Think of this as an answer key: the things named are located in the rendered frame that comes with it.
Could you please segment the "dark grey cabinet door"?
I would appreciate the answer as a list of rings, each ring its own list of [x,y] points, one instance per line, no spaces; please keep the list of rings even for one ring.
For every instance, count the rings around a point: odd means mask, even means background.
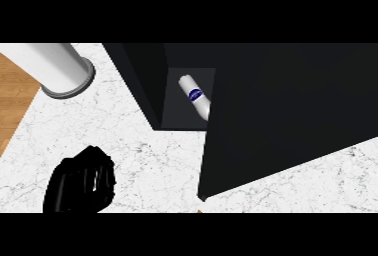
[[[378,137],[378,43],[221,49],[198,198]]]

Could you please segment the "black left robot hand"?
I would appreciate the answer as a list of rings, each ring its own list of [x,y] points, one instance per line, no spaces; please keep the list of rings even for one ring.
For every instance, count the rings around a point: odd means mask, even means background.
[[[56,166],[44,194],[44,213],[97,213],[115,196],[113,161],[97,146],[88,146]]]

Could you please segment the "white water bottle blue label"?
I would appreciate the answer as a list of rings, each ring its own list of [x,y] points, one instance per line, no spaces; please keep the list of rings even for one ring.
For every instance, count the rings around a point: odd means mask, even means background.
[[[201,118],[208,120],[211,102],[190,75],[183,75],[180,77],[178,85],[190,103],[193,104]]]

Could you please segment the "dark grey cabinet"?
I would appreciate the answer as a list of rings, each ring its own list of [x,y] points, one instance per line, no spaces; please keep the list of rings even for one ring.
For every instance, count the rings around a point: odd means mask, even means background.
[[[205,131],[206,121],[180,88],[178,78],[190,75],[211,97],[215,68],[171,64],[162,43],[105,43],[103,47],[152,129]]]

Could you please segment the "white cylinder grey rim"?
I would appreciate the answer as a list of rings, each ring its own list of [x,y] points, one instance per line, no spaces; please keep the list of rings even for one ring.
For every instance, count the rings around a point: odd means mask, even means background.
[[[0,53],[40,82],[48,97],[72,98],[90,86],[94,66],[69,43],[0,43]]]

